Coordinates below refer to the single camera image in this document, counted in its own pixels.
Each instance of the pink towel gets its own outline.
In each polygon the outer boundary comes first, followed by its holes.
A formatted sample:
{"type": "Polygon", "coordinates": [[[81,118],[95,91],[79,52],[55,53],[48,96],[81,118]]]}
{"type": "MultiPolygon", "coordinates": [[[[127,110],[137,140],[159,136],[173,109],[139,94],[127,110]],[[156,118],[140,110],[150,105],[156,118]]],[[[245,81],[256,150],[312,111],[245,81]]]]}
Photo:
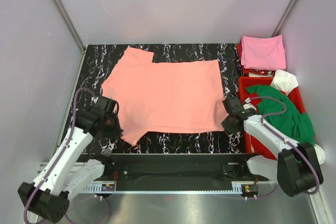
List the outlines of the pink towel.
{"type": "Polygon", "coordinates": [[[282,35],[259,39],[244,36],[241,39],[243,52],[241,64],[246,69],[285,70],[286,59],[282,35]]]}
{"type": "Polygon", "coordinates": [[[102,84],[103,96],[119,103],[122,139],[135,145],[147,131],[223,131],[218,61],[152,63],[153,55],[129,47],[102,84]]]}

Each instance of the reflective floor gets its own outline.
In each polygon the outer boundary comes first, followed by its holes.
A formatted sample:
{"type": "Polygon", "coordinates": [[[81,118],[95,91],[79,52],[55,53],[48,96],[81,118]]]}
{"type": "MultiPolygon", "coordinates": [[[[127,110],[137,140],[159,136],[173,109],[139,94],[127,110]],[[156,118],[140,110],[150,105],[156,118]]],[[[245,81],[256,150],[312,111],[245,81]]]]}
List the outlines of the reflective floor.
{"type": "MultiPolygon", "coordinates": [[[[260,195],[272,191],[261,185],[260,195]]],[[[81,194],[70,206],[69,217],[78,224],[93,224],[104,215],[104,203],[81,194]]],[[[258,200],[244,201],[236,195],[139,195],[115,194],[108,198],[108,224],[229,224],[317,223],[308,195],[290,198],[281,189],[258,200]]],[[[69,223],[65,218],[59,222],[69,223]]]]}

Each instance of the black marble tabletop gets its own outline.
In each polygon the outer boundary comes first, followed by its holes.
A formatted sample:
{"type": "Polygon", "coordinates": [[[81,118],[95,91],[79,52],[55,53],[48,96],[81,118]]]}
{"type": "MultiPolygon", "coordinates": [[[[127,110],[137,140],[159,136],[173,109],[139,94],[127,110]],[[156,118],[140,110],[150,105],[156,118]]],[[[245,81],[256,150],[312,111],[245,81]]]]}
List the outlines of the black marble tabletop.
{"type": "MultiPolygon", "coordinates": [[[[122,57],[127,47],[154,52],[153,62],[191,62],[214,60],[219,62],[225,97],[237,95],[238,78],[242,75],[235,44],[159,44],[159,45],[89,45],[77,82],[77,88],[87,87],[95,95],[102,94],[102,83],[122,57]]],[[[77,108],[84,109],[91,102],[90,94],[82,92],[77,108]]],[[[71,122],[72,106],[66,129],[71,122]]],[[[97,136],[84,153],[245,153],[245,141],[241,133],[206,132],[201,134],[172,134],[148,132],[131,146],[121,139],[97,136]]]]}

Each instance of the red plastic bin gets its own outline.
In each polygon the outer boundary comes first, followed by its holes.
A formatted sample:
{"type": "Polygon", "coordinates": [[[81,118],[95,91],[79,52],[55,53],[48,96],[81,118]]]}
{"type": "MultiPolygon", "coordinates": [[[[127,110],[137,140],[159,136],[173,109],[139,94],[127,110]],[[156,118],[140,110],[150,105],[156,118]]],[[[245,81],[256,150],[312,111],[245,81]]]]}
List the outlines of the red plastic bin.
{"type": "MultiPolygon", "coordinates": [[[[239,78],[239,99],[241,102],[245,101],[251,95],[247,92],[245,88],[261,84],[261,85],[270,85],[272,83],[273,78],[264,78],[264,77],[240,77],[239,78]]],[[[303,103],[301,100],[301,95],[298,88],[295,88],[290,92],[288,98],[294,103],[295,107],[298,109],[300,113],[305,112],[303,103]]],[[[256,99],[253,100],[252,104],[256,106],[261,100],[256,99]]],[[[256,138],[250,136],[247,133],[245,135],[246,142],[246,152],[247,153],[257,153],[266,158],[276,159],[274,155],[267,149],[263,144],[261,144],[256,138]]]]}

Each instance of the green cloth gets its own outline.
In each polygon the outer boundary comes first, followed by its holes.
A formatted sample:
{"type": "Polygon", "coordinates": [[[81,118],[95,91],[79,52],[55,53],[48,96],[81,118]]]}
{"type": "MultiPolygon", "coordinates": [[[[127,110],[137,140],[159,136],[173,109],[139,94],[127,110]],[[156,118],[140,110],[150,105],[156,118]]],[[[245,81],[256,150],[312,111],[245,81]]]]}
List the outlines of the green cloth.
{"type": "MultiPolygon", "coordinates": [[[[246,90],[250,94],[257,93],[260,97],[273,97],[283,102],[287,107],[286,112],[281,115],[267,116],[265,120],[284,135],[300,143],[308,142],[315,145],[313,138],[315,132],[308,115],[306,113],[300,114],[286,95],[268,85],[255,85],[246,88],[246,90]]],[[[262,102],[257,107],[261,115],[283,110],[283,106],[280,103],[271,99],[262,99],[262,102]]]]}

